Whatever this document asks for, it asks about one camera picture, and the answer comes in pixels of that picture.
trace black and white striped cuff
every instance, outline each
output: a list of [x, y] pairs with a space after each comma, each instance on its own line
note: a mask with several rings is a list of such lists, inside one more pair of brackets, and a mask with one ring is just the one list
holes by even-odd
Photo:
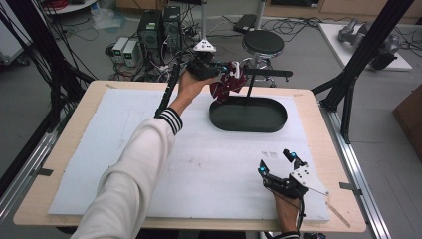
[[179, 114], [172, 108], [167, 108], [157, 117], [158, 119], [165, 120], [176, 135], [182, 128], [183, 122]]
[[286, 233], [282, 233], [278, 236], [273, 237], [273, 239], [299, 239], [299, 236], [301, 235], [301, 233], [299, 232], [286, 232]]

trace desk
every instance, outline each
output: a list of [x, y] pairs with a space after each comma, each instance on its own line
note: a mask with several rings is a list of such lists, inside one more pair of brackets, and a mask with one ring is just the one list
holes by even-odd
[[[165, 84], [157, 83], [106, 81], [91, 83], [44, 164], [44, 168], [52, 169], [54, 173], [51, 176], [40, 175], [37, 177], [15, 214], [14, 222], [18, 225], [77, 226], [81, 216], [48, 215], [47, 211], [59, 188], [64, 170], [94, 115], [103, 93], [108, 88], [163, 91], [165, 87]], [[242, 89], [242, 94], [246, 94], [246, 92], [246, 88]], [[348, 180], [312, 92], [295, 89], [254, 88], [253, 94], [294, 97], [318, 177], [330, 192], [326, 203], [331, 220], [327, 223], [304, 222], [302, 230], [321, 232], [364, 231], [366, 225], [353, 193], [339, 188], [339, 182], [348, 182]], [[250, 231], [279, 230], [275, 220], [146, 218], [143, 227]]]

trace cardboard box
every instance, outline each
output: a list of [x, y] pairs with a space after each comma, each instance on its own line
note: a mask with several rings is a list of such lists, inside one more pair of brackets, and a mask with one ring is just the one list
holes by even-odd
[[142, 12], [145, 9], [162, 10], [168, 0], [116, 0], [116, 7], [120, 10], [131, 12]]
[[400, 103], [393, 113], [422, 161], [422, 85]]

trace white sleeve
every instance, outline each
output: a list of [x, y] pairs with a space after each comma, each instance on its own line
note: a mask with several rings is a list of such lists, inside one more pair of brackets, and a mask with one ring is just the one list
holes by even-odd
[[72, 238], [135, 238], [182, 121], [173, 109], [144, 121], [100, 181]]

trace black oval tray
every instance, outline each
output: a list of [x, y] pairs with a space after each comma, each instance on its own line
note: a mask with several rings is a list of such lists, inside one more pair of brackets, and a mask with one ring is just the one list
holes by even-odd
[[213, 102], [210, 120], [226, 131], [275, 132], [283, 128], [288, 113], [279, 102], [268, 98], [229, 97], [224, 103]]

